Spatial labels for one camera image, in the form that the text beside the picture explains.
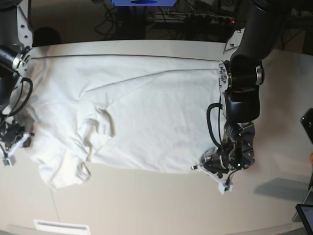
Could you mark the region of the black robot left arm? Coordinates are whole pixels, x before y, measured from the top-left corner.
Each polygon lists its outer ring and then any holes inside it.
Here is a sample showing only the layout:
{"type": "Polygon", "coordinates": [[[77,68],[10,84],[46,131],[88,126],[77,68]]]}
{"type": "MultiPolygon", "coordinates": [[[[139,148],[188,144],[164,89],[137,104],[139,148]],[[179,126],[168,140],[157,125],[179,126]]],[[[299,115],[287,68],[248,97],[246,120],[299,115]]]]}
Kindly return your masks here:
{"type": "Polygon", "coordinates": [[[253,0],[241,41],[228,60],[219,64],[219,102],[206,111],[215,148],[200,158],[201,169],[216,179],[254,164],[254,120],[260,115],[259,89],[265,79],[262,60],[274,44],[293,9],[289,0],[253,0]]]}

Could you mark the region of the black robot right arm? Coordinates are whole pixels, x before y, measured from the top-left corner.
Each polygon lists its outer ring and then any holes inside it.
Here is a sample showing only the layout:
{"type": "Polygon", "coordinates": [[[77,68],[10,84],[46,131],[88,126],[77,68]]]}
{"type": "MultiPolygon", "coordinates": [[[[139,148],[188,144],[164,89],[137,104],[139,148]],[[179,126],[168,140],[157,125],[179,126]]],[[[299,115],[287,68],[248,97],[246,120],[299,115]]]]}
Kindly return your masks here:
{"type": "Polygon", "coordinates": [[[33,31],[30,23],[31,1],[2,0],[0,2],[0,141],[6,150],[18,145],[25,135],[23,147],[30,145],[31,133],[15,120],[8,118],[17,115],[28,102],[32,90],[32,81],[25,77],[30,51],[33,46],[33,31]],[[9,113],[3,111],[9,106],[13,91],[29,84],[24,101],[15,101],[9,113]]]}

